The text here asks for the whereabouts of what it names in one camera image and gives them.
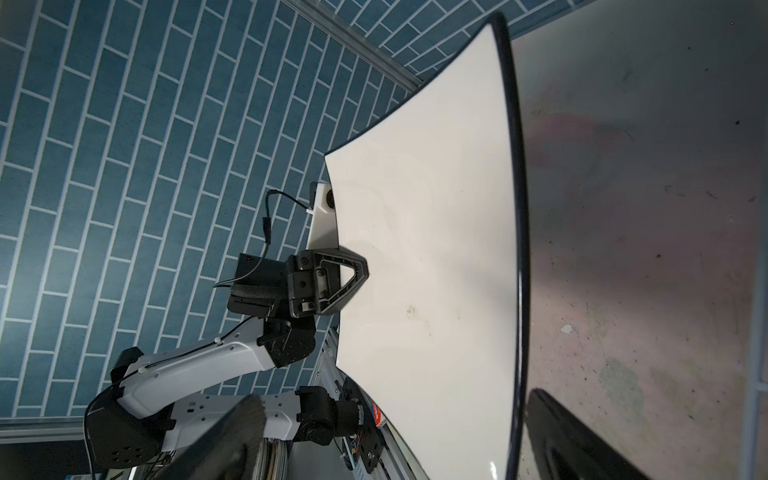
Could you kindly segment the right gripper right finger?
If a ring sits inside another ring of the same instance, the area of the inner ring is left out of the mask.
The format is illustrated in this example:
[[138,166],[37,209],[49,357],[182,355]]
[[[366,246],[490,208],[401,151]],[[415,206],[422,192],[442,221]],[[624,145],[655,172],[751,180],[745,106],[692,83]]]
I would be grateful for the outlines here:
[[640,479],[647,476],[543,389],[528,397],[525,423],[543,479]]

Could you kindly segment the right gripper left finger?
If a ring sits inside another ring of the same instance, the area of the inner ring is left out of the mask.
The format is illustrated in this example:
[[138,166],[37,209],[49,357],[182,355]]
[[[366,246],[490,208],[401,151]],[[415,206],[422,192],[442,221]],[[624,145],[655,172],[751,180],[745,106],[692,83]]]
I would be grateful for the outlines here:
[[157,479],[252,479],[265,425],[261,398],[248,395],[165,467]]

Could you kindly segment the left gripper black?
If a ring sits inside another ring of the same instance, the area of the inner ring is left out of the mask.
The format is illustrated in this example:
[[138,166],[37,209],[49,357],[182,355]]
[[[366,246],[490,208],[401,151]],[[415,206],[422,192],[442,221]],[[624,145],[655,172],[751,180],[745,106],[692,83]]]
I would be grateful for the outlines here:
[[227,310],[257,318],[288,319],[340,313],[369,278],[366,259],[346,249],[310,249],[286,262],[241,253]]

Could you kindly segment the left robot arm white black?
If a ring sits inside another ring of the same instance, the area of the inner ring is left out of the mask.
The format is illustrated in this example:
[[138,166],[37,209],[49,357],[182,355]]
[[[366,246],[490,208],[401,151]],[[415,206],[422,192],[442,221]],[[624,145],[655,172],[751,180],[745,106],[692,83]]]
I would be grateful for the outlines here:
[[[125,349],[109,386],[88,405],[84,443],[92,467],[124,469],[188,447],[237,403],[210,388],[223,381],[297,363],[314,351],[316,320],[336,314],[368,279],[366,260],[344,249],[312,249],[285,261],[238,259],[229,331],[158,354]],[[352,466],[372,472],[384,439],[361,389],[351,380],[332,395],[304,386],[264,399],[269,439],[327,445],[342,441]]]

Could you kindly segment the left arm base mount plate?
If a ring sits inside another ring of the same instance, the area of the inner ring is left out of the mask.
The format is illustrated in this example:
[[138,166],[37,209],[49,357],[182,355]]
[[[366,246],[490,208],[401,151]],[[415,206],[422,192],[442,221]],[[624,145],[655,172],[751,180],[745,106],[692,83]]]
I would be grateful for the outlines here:
[[379,465],[385,445],[384,437],[374,418],[373,405],[351,378],[345,379],[342,385],[342,396],[358,406],[356,459],[362,462],[368,474],[372,474]]

